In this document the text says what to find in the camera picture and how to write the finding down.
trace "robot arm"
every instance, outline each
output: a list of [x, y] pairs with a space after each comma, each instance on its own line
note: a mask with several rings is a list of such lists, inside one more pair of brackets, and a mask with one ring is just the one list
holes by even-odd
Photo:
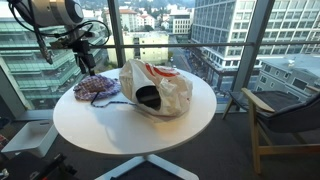
[[33, 26], [34, 30], [31, 31], [35, 33], [41, 54], [49, 64], [53, 63], [51, 54], [42, 39], [43, 33], [40, 33], [39, 28], [64, 25], [68, 30], [64, 35], [68, 35], [67, 40], [72, 41], [68, 47], [77, 53], [75, 58], [81, 72], [86, 73], [85, 67], [87, 67], [90, 75], [94, 75], [92, 68], [95, 66], [95, 61], [92, 54], [88, 53], [89, 43], [81, 40], [84, 34], [80, 35], [79, 27], [75, 28], [85, 24], [82, 23], [84, 16], [78, 0], [8, 0], [8, 2], [14, 16], [14, 9], [16, 9], [21, 17]]

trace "chair armrest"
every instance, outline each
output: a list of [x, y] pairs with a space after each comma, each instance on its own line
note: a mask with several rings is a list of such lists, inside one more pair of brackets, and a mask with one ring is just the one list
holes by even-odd
[[313, 86], [307, 85], [306, 88], [313, 91], [313, 92], [316, 92], [316, 93], [320, 92], [320, 89], [313, 87]]
[[254, 95], [250, 90], [247, 88], [242, 88], [241, 89], [244, 95], [248, 98], [249, 101], [251, 101], [253, 104], [255, 104], [259, 109], [269, 112], [269, 113], [274, 113], [275, 110], [272, 109], [269, 105], [264, 103], [261, 99], [259, 99], [256, 95]]

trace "table top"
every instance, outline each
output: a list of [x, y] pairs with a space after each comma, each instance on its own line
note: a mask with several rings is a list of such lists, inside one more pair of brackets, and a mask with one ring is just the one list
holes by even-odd
[[[128, 104], [96, 108], [88, 101], [76, 100], [71, 88], [56, 104], [55, 127], [70, 143], [109, 155], [146, 155], [179, 146], [207, 127], [217, 101], [206, 82], [189, 72], [178, 71], [193, 82], [190, 109], [179, 117], [152, 116]], [[119, 72], [120, 69], [114, 69], [101, 74], [118, 78]], [[130, 102], [120, 92], [97, 104], [104, 105], [110, 100]]]

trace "chair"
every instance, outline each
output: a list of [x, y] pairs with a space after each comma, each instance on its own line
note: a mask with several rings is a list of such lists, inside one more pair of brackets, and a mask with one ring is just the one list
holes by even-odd
[[[300, 102], [292, 95], [281, 91], [251, 92], [242, 88], [242, 92], [230, 93], [231, 98], [223, 119], [232, 105], [249, 112], [253, 165], [256, 173], [261, 173], [262, 155], [320, 152], [320, 144], [307, 144], [298, 134], [320, 128], [320, 90], [310, 86], [308, 89], [317, 93], [305, 102]], [[276, 133], [292, 133], [300, 144], [274, 145], [265, 128]], [[267, 146], [260, 145], [259, 132]]]

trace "white plastic bag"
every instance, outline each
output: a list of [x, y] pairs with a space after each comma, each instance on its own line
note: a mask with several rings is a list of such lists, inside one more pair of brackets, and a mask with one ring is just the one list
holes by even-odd
[[179, 116], [189, 110], [192, 82], [173, 68], [129, 60], [119, 77], [122, 93], [152, 115]]

